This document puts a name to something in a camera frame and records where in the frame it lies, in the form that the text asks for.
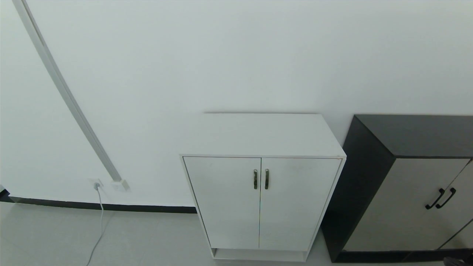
metal handle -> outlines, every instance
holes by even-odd
[[[451,188],[451,189],[450,189],[450,192],[451,192],[452,194],[450,195],[450,197],[448,197],[448,199],[447,199],[442,205],[440,205],[440,204],[435,205],[435,207],[436,207],[437,209],[440,209],[440,208],[442,208],[445,204],[447,204],[447,202],[453,197],[453,195],[455,195],[456,189]]]
[[[445,193],[445,190],[443,188],[439,189],[438,191],[440,192],[440,196],[438,196],[438,198],[434,201],[434,203],[432,203],[432,205],[430,205],[430,206],[425,205],[425,208],[427,210],[430,210],[437,203],[437,201],[443,196],[443,194]]]
[[[268,189],[269,185],[269,169],[266,169],[266,182],[264,183],[264,189]]]
[[[258,170],[253,171],[253,187],[258,189]]]

black cabinet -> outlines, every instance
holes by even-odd
[[[471,255],[473,117],[355,115],[343,149],[322,222],[333,262]]]

white wall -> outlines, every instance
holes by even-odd
[[[321,113],[341,143],[354,113],[473,115],[472,1],[28,3],[129,204],[193,204],[192,113]]]
[[[1,184],[12,196],[97,202],[87,178],[111,178],[80,131],[11,1],[1,1]],[[110,187],[104,202],[127,204]]]

cabinet top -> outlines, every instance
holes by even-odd
[[[182,156],[346,157],[322,115],[202,114],[185,131]]]
[[[473,158],[473,116],[355,115],[396,157]]]

power cord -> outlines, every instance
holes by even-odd
[[[99,187],[100,187],[99,183],[94,184],[94,189],[98,193],[98,200],[100,201],[100,208],[102,209],[102,214],[100,215],[100,237],[98,238],[97,243],[95,243],[95,246],[92,249],[92,252],[90,253],[89,261],[87,262],[86,266],[88,266],[90,264],[90,260],[92,259],[92,255],[94,254],[95,248],[97,247],[98,243],[102,239],[102,236],[104,235],[104,229],[103,229],[103,226],[102,226],[102,223],[103,223],[103,220],[104,220],[104,206],[102,205],[102,198],[100,197],[100,192],[98,190]]]

